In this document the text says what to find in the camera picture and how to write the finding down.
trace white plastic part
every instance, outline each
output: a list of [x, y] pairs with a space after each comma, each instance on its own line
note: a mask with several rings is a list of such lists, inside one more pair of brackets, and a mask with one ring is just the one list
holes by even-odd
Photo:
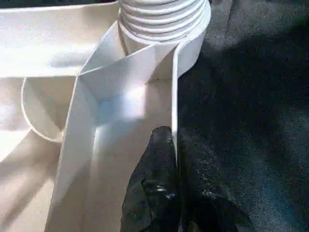
[[0, 77], [76, 76], [118, 11], [118, 2], [0, 9]]
[[199, 55], [208, 2], [204, 10], [179, 41], [143, 40], [121, 21], [104, 35], [75, 81], [46, 232], [120, 230], [126, 186], [151, 131], [171, 126], [177, 148], [177, 80]]
[[32, 231], [34, 226], [36, 230], [44, 230], [59, 152], [59, 144], [29, 130], [0, 162], [0, 225], [3, 231], [22, 231], [21, 228]]
[[62, 142], [74, 77], [25, 78], [21, 107], [26, 121], [42, 138]]

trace white plastic panel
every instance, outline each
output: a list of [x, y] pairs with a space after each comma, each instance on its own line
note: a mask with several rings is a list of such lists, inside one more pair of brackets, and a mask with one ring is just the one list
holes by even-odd
[[46, 232], [79, 232], [83, 225], [98, 103], [77, 79], [60, 153]]
[[94, 53], [84, 65], [81, 73], [106, 67], [126, 56], [126, 46], [117, 21], [105, 33]]
[[118, 2], [0, 9], [0, 77], [77, 75], [118, 10]]
[[83, 231], [120, 231], [130, 175], [151, 131], [171, 122], [171, 81], [154, 81], [103, 101], [97, 119]]
[[167, 78], [171, 79], [174, 46], [150, 45], [110, 66], [83, 73], [80, 78], [99, 101], [131, 91], [151, 79], [166, 78], [162, 73], [169, 73]]
[[21, 107], [27, 123], [42, 138], [62, 142], [75, 77], [25, 78]]

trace curved plastic edge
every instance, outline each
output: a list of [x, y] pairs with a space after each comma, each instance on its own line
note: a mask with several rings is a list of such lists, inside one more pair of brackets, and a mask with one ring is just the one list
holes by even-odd
[[40, 137], [50, 141], [50, 142], [53, 142], [53, 143], [62, 143], [61, 140], [57, 140], [57, 139], [52, 139], [52, 138], [49, 138], [45, 135], [43, 135], [42, 133], [40, 133], [33, 125], [32, 123], [30, 122], [28, 116], [27, 116], [27, 113], [26, 113], [26, 110], [25, 110], [25, 104], [24, 104], [24, 90], [25, 90], [25, 86], [26, 86], [26, 81], [27, 81], [27, 78], [25, 77], [24, 79], [24, 82], [23, 82], [23, 86], [21, 87], [21, 95], [20, 95], [20, 101], [21, 101], [21, 110], [23, 112], [23, 116], [25, 117], [25, 120], [26, 122], [28, 123], [28, 125], [30, 126], [30, 128]]
[[178, 133], [178, 78], [188, 71], [196, 63], [200, 53], [206, 28], [211, 19], [211, 7], [209, 2], [206, 6], [206, 17], [201, 22], [203, 27], [197, 28], [190, 33], [185, 40], [181, 41], [175, 49], [173, 57], [172, 71], [172, 136], [175, 145], [176, 160], [177, 152], [177, 133]]

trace dark fabric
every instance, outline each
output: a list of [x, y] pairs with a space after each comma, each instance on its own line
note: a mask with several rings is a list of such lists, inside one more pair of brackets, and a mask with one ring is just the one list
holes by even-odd
[[205, 41], [217, 50], [254, 35], [273, 35], [309, 16], [307, 0], [223, 0], [212, 6]]
[[309, 231], [308, 41], [306, 22], [201, 56], [179, 79], [179, 155], [202, 231]]

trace ribbed hose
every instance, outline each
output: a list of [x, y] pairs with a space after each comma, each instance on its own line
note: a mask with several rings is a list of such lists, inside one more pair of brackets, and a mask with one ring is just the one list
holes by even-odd
[[203, 19], [208, 0], [119, 0], [124, 26], [149, 41], [174, 41]]

